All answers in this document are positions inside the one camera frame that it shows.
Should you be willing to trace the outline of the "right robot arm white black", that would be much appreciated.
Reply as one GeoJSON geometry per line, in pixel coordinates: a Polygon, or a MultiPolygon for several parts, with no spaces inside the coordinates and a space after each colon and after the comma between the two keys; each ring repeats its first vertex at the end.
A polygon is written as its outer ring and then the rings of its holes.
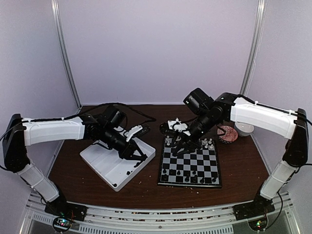
{"type": "Polygon", "coordinates": [[[280,109],[228,92],[213,99],[200,88],[191,91],[183,102],[196,117],[190,124],[178,118],[167,121],[169,131],[181,137],[177,155],[199,148],[199,139],[223,122],[251,125],[258,132],[267,131],[284,141],[282,156],[275,159],[276,166],[261,186],[260,197],[250,204],[254,215],[262,214],[269,206],[268,200],[308,161],[309,121],[303,109],[280,109]]]}

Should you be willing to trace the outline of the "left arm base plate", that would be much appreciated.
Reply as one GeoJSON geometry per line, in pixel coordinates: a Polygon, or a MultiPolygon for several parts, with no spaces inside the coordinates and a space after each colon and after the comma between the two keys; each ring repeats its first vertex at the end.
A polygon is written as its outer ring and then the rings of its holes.
{"type": "Polygon", "coordinates": [[[44,211],[70,220],[84,221],[87,207],[68,202],[47,202],[44,211]]]}

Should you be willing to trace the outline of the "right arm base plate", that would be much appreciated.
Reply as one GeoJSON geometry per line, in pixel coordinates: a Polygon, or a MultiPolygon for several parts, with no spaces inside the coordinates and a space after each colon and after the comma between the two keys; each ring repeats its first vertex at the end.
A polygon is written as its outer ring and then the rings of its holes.
{"type": "Polygon", "coordinates": [[[275,207],[272,203],[264,204],[252,201],[248,203],[234,205],[233,211],[236,220],[243,220],[273,212],[275,211],[275,207]]]}

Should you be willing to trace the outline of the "black chess piece king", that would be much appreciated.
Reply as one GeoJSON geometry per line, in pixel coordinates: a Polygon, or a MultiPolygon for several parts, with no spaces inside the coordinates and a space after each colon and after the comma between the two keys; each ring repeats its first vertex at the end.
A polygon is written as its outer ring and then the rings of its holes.
{"type": "Polygon", "coordinates": [[[191,182],[195,184],[198,183],[198,176],[194,175],[193,177],[191,177],[191,182]]]}

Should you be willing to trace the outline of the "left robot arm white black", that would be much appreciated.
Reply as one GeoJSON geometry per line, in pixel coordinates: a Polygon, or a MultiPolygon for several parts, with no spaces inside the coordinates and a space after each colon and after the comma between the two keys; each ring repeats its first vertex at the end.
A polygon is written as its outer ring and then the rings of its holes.
{"type": "Polygon", "coordinates": [[[32,189],[37,191],[59,216],[70,212],[61,190],[33,164],[27,156],[28,146],[61,140],[92,139],[105,150],[113,150],[123,160],[137,161],[138,167],[154,157],[149,146],[136,137],[146,131],[143,124],[130,130],[120,128],[127,115],[107,103],[106,109],[97,115],[82,112],[70,117],[31,119],[20,114],[11,117],[6,132],[1,136],[3,170],[18,174],[32,189]]]}

